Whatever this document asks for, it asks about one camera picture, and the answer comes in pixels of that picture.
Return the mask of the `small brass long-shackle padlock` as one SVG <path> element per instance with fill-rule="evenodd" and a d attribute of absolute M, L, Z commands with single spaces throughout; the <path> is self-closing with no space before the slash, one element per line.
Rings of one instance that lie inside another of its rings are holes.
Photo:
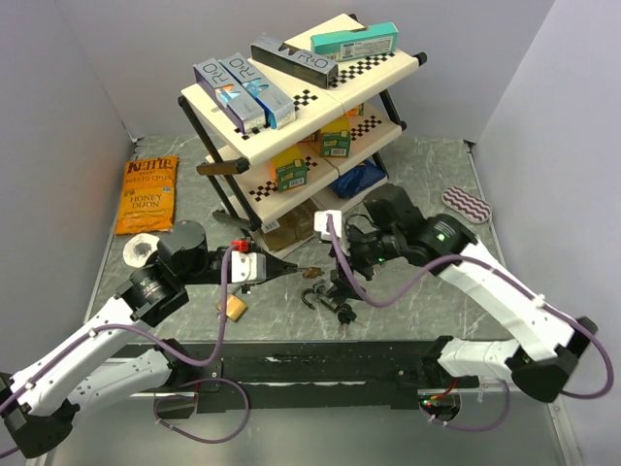
<path fill-rule="evenodd" d="M 321 268 L 315 266 L 298 267 L 296 269 L 296 272 L 300 273 L 302 277 L 307 280 L 317 279 L 324 275 L 324 271 Z"/>

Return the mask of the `teal toothpaste box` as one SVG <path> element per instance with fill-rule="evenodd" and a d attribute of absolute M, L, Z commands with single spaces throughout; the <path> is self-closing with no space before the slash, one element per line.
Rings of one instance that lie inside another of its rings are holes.
<path fill-rule="evenodd" d="M 392 22 L 358 29 L 315 34 L 310 37 L 311 51 L 337 62 L 393 52 L 399 30 Z"/>

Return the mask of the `brown packaged item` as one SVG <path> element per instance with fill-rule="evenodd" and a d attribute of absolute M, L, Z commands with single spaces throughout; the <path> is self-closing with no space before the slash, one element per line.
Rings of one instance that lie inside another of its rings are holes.
<path fill-rule="evenodd" d="M 267 248 L 279 251 L 313 235 L 315 203 L 308 199 L 278 219 L 264 224 L 260 234 Z"/>

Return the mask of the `black-headed key bunch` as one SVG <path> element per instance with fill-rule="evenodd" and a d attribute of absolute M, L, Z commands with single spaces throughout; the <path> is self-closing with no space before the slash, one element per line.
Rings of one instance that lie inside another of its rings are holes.
<path fill-rule="evenodd" d="M 367 324 L 361 321 L 353 309 L 343 303 L 336 309 L 336 316 L 339 322 L 339 331 L 345 333 L 351 324 L 356 324 L 362 328 L 367 328 Z"/>

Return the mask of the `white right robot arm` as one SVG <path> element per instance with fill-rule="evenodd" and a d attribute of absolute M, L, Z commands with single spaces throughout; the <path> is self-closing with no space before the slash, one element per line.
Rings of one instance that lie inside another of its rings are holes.
<path fill-rule="evenodd" d="M 507 340 L 440 337 L 423 364 L 425 379 L 446 386 L 453 379 L 493 378 L 512 382 L 531 398 L 553 402 L 591 344 L 596 324 L 554 310 L 515 278 L 482 241 L 450 215 L 425 217 L 405 190 L 388 183 L 368 194 L 364 207 L 372 231 L 344 225 L 339 211 L 320 211 L 313 226 L 333 244 L 339 287 L 350 298 L 372 299 L 356 275 L 371 280 L 374 268 L 403 258 L 474 300 L 509 333 Z"/>

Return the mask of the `purple wavy sponge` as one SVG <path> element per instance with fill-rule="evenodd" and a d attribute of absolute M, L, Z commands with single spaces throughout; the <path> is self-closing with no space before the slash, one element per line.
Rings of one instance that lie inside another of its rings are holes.
<path fill-rule="evenodd" d="M 457 212 L 469 222 L 481 224 L 492 215 L 491 206 L 458 186 L 450 186 L 441 194 L 444 205 Z"/>

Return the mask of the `blue snack bag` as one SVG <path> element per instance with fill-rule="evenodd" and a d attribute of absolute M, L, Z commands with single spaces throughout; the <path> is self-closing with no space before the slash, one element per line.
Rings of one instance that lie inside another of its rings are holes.
<path fill-rule="evenodd" d="M 339 176 L 329 187 L 339 198 L 349 199 L 384 178 L 385 173 L 366 160 Z"/>

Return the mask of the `black round padlock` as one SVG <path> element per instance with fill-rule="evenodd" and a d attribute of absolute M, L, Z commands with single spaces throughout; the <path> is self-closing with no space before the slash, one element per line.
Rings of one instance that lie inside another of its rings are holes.
<path fill-rule="evenodd" d="M 300 295 L 300 299 L 311 310 L 315 310 L 316 305 L 320 305 L 333 314 L 337 313 L 337 307 L 325 295 L 325 287 L 323 285 L 305 288 Z"/>

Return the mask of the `brown wooden-handled tool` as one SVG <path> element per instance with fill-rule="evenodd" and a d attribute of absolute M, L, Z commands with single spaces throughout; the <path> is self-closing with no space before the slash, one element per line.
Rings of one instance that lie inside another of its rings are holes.
<path fill-rule="evenodd" d="M 240 175 L 250 168 L 244 157 L 220 162 L 204 162 L 196 167 L 199 175 L 203 176 L 233 176 Z"/>

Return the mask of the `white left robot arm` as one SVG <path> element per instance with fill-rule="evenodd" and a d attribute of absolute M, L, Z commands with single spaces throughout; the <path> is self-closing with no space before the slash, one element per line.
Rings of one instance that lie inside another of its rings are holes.
<path fill-rule="evenodd" d="M 249 289 L 298 270 L 252 240 L 210 250 L 200 223 L 176 223 L 91 320 L 37 362 L 2 374 L 1 418 L 16 451 L 26 458 L 41 456 L 59 446 L 87 413 L 144 390 L 194 385 L 202 369 L 217 366 L 226 316 L 206 359 L 150 332 L 188 303 L 189 285 Z"/>

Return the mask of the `purple R+O box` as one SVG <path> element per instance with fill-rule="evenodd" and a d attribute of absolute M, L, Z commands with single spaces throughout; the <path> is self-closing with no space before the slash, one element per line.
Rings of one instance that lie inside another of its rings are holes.
<path fill-rule="evenodd" d="M 196 83 L 243 134 L 266 124 L 263 108 L 217 59 L 194 64 L 193 70 Z"/>

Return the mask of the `dark grey R+O box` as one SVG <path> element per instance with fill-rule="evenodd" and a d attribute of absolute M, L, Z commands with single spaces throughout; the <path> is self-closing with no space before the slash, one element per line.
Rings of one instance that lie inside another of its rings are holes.
<path fill-rule="evenodd" d="M 250 52 L 256 62 L 322 89 L 327 89 L 339 75 L 335 60 L 267 35 L 252 42 Z"/>

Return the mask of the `blue R+O box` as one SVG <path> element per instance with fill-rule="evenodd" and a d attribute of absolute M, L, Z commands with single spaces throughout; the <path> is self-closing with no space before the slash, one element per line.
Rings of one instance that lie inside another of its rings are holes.
<path fill-rule="evenodd" d="M 293 100 L 240 53 L 220 59 L 220 64 L 262 107 L 272 129 L 296 120 Z"/>

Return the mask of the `orange Kettle chips bag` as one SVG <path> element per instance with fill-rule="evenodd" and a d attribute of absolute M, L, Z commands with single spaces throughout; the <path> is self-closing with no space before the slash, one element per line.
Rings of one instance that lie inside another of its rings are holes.
<path fill-rule="evenodd" d="M 115 235 L 167 231 L 173 226 L 179 161 L 168 155 L 125 164 Z"/>

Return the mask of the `cream three-tier shelf rack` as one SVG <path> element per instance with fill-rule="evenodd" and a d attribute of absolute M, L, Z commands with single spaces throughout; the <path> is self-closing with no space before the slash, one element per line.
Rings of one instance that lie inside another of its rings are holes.
<path fill-rule="evenodd" d="M 389 87 L 414 73 L 426 63 L 425 52 L 402 50 L 342 62 L 329 88 L 322 89 L 288 76 L 264 64 L 259 70 L 293 98 L 296 120 L 282 129 L 265 126 L 248 134 L 240 132 L 198 84 L 182 90 L 178 99 L 187 119 L 215 165 L 246 160 L 247 166 L 233 174 L 211 175 L 209 181 L 222 205 L 213 218 L 260 236 L 263 227 L 276 221 L 307 200 L 320 209 L 347 212 L 363 198 L 339 198 L 329 187 L 338 177 L 365 161 L 378 169 L 385 165 L 380 150 L 395 141 L 406 129 L 389 94 Z M 323 158 L 306 142 L 306 137 L 344 115 L 356 105 L 364 114 L 350 121 L 351 153 L 347 158 Z M 279 192 L 270 174 L 270 159 L 282 150 L 300 144 L 309 169 L 306 184 Z"/>

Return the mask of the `green yellow box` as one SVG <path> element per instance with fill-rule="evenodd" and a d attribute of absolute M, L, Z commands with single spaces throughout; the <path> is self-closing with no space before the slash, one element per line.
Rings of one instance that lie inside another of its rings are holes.
<path fill-rule="evenodd" d="M 301 187 L 308 182 L 308 166 L 297 145 L 273 156 L 269 166 L 279 192 Z"/>
<path fill-rule="evenodd" d="M 348 158 L 351 131 L 347 115 L 340 116 L 320 129 L 319 155 L 324 158 Z"/>

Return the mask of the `green yellow box rear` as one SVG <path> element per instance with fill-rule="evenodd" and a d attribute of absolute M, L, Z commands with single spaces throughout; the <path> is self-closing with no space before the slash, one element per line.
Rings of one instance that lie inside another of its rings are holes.
<path fill-rule="evenodd" d="M 324 158 L 348 158 L 351 131 L 347 115 L 340 116 L 320 129 L 319 155 Z"/>

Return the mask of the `white tape roll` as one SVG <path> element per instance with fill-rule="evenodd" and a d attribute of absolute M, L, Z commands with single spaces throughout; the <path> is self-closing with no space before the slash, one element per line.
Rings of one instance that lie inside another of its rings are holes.
<path fill-rule="evenodd" d="M 149 233 L 133 236 L 123 248 L 124 263 L 134 269 L 145 266 L 148 258 L 157 251 L 158 242 L 159 238 Z"/>

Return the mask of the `green yellow box front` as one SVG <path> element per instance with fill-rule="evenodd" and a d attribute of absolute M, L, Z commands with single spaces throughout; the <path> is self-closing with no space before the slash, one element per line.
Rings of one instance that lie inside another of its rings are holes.
<path fill-rule="evenodd" d="M 301 187 L 308 182 L 308 166 L 297 145 L 273 156 L 269 166 L 279 192 Z"/>

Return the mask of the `large brass padlock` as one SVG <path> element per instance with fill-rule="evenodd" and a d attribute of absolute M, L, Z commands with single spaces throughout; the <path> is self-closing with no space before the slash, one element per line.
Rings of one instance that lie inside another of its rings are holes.
<path fill-rule="evenodd" d="M 248 309 L 246 302 L 235 293 L 228 293 L 226 298 L 226 316 L 228 319 L 238 322 Z"/>

